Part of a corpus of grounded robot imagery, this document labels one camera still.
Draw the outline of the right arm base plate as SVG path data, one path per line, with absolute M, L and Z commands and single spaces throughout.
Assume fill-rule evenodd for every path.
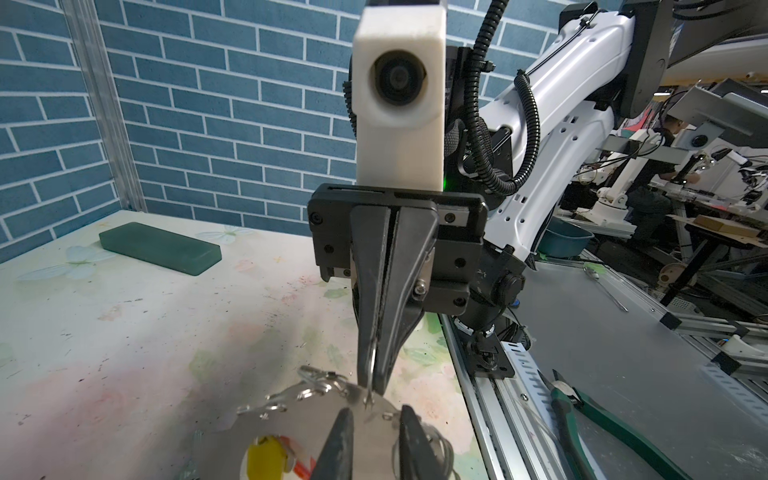
M 472 377 L 503 380 L 515 376 L 515 368 L 505 346 L 530 346 L 526 328 L 514 319 L 500 316 L 488 325 L 470 327 L 456 321 L 461 330 L 465 366 Z

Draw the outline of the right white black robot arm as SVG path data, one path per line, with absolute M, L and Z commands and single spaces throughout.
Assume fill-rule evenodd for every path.
M 488 51 L 507 3 L 471 47 L 447 45 L 443 1 L 369 1 L 353 38 L 347 113 L 356 181 L 308 206 L 324 279 L 346 277 L 357 380 L 383 394 L 423 315 L 459 318 L 485 372 L 482 333 L 515 300 L 572 176 L 616 125 L 638 116 L 666 71 L 767 24 L 763 1 L 626 1 L 565 7 L 558 35 L 488 104 Z

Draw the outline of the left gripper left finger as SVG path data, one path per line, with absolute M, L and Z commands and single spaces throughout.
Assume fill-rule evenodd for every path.
M 311 480 L 351 480 L 354 460 L 354 415 L 339 411 L 312 470 Z

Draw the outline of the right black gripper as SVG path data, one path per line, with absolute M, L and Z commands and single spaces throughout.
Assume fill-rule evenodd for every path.
M 323 184 L 308 213 L 322 278 L 353 282 L 358 384 L 382 395 L 421 311 L 465 311 L 485 202 L 477 194 Z

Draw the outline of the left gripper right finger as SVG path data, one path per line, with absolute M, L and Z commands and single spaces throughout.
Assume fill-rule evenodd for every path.
M 404 405 L 398 436 L 399 478 L 403 480 L 444 479 L 443 469 L 430 446 L 421 422 L 412 407 Z

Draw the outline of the metal key organizer plate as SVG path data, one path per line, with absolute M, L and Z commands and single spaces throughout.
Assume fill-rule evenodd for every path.
M 260 405 L 239 407 L 228 428 L 196 441 L 193 460 L 198 478 L 245 479 L 245 454 L 259 437 L 274 436 L 279 441 L 281 436 L 289 437 L 317 461 L 339 411 L 349 408 L 354 415 L 352 479 L 400 479 L 398 436 L 404 405 L 396 407 L 335 372 L 303 366 L 298 374 L 297 384 Z M 456 478 L 450 442 L 416 415 L 444 479 Z

